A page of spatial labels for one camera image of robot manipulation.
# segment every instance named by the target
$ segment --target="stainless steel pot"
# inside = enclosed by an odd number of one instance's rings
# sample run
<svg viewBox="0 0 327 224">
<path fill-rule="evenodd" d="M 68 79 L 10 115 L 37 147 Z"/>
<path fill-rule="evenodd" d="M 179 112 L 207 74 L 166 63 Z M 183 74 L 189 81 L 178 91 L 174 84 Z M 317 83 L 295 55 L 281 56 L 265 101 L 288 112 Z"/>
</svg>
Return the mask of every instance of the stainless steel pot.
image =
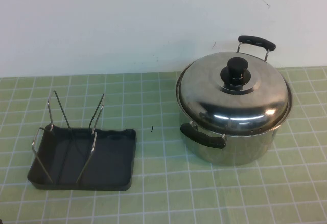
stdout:
<svg viewBox="0 0 327 224">
<path fill-rule="evenodd" d="M 288 83 L 267 63 L 276 46 L 254 36 L 238 40 L 236 52 L 196 60 L 176 84 L 184 141 L 215 164 L 241 165 L 262 156 L 292 108 Z M 265 48 L 265 59 L 239 52 L 242 43 Z"/>
</svg>

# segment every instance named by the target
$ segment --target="countertop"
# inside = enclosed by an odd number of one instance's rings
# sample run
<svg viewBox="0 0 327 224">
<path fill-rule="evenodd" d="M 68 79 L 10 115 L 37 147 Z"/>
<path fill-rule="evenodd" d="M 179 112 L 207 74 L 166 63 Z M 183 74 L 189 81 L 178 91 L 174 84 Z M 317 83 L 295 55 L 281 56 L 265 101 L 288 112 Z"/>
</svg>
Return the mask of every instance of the countertop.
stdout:
<svg viewBox="0 0 327 224">
<path fill-rule="evenodd" d="M 327 67 L 280 69 L 294 107 L 272 147 L 239 167 L 211 165 L 185 148 L 177 72 L 0 79 L 0 219 L 4 223 L 327 223 Z M 125 192 L 43 191 L 27 181 L 31 143 L 50 122 L 56 90 L 72 127 L 134 128 Z M 54 123 L 65 126 L 55 97 Z"/>
</svg>

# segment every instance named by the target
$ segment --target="pot handle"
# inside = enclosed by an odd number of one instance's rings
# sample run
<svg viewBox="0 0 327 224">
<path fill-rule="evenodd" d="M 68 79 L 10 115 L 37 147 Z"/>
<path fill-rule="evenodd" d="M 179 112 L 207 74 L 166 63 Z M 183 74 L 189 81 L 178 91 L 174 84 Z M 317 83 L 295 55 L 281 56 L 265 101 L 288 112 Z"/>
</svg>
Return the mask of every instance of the pot handle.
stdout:
<svg viewBox="0 0 327 224">
<path fill-rule="evenodd" d="M 256 36 L 241 35 L 238 38 L 238 41 L 242 44 L 251 44 L 258 47 L 262 47 L 266 49 L 266 51 L 270 52 L 276 49 L 276 45 L 274 43 Z"/>
<path fill-rule="evenodd" d="M 180 131 L 182 131 L 182 133 L 192 141 L 195 141 L 196 143 L 201 144 L 203 146 L 218 149 L 223 149 L 226 147 L 226 142 L 224 139 L 225 134 L 223 134 L 221 137 L 211 137 L 206 135 L 205 133 L 195 130 L 193 126 L 189 123 L 182 124 L 180 127 Z"/>
</svg>

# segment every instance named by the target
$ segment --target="black tray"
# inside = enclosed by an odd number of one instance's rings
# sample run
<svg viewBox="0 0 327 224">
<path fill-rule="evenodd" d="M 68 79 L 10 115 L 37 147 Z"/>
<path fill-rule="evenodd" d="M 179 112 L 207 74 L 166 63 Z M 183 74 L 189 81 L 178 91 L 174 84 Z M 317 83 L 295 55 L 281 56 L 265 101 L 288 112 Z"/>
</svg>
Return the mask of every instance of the black tray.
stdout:
<svg viewBox="0 0 327 224">
<path fill-rule="evenodd" d="M 126 191 L 130 188 L 135 130 L 91 131 L 53 124 L 43 130 L 27 176 L 37 189 Z"/>
</svg>

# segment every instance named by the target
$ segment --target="lid knob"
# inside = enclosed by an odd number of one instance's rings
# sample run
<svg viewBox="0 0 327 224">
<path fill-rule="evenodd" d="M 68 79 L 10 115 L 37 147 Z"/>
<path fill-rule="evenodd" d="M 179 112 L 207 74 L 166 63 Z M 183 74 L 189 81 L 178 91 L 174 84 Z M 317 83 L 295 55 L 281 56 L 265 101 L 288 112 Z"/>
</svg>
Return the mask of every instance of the lid knob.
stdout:
<svg viewBox="0 0 327 224">
<path fill-rule="evenodd" d="M 248 62 L 242 57 L 230 58 L 227 67 L 221 70 L 220 77 L 226 85 L 242 86 L 249 82 L 250 72 L 247 70 Z"/>
</svg>

